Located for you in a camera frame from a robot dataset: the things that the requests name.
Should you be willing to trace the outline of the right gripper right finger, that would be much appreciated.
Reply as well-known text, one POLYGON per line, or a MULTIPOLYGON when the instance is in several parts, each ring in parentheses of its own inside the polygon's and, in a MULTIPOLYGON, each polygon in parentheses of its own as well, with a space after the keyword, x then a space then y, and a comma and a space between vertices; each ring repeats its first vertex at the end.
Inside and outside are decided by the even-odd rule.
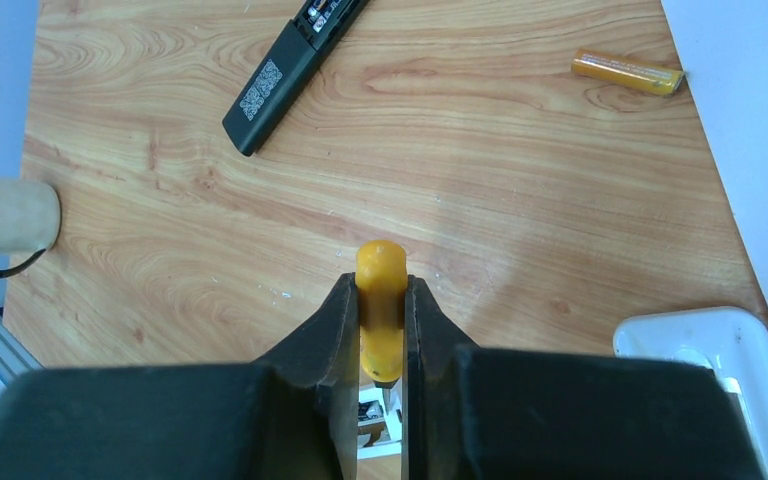
POLYGON ((479 347, 416 276, 404 327, 402 478, 509 478, 501 351, 479 347))

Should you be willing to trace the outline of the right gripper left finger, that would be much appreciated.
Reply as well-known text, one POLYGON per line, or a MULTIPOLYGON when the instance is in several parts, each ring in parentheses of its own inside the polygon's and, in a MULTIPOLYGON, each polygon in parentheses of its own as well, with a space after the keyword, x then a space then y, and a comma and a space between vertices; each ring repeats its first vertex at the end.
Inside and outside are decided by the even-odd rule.
POLYGON ((311 431, 299 451, 320 462, 303 469, 310 479, 357 477, 358 357, 358 292, 345 273, 307 320, 255 360, 300 396, 296 411, 311 431))

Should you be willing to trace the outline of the yellow handled screwdriver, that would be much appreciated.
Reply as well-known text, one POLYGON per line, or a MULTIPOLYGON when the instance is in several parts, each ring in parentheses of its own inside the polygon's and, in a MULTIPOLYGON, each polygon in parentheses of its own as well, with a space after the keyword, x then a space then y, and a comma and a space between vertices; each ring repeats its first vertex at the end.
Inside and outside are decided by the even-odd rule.
POLYGON ((403 372, 406 252, 389 240, 373 240, 356 255, 360 366, 380 389, 390 390, 403 372))

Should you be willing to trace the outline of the black remote control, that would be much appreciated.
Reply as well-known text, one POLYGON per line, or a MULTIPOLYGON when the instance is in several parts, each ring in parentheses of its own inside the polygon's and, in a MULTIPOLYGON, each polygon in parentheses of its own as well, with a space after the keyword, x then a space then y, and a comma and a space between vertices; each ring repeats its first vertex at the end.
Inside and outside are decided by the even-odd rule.
POLYGON ((306 1, 284 26, 222 120, 231 143, 252 156, 368 4, 306 1))

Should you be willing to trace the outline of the long white remote control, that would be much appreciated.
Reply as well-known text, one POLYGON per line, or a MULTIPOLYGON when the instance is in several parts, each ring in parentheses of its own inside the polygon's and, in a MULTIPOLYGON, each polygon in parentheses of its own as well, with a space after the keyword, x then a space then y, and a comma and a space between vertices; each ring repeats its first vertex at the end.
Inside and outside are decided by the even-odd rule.
POLYGON ((400 456, 402 405, 398 388, 367 385, 359 391, 357 459, 400 456))

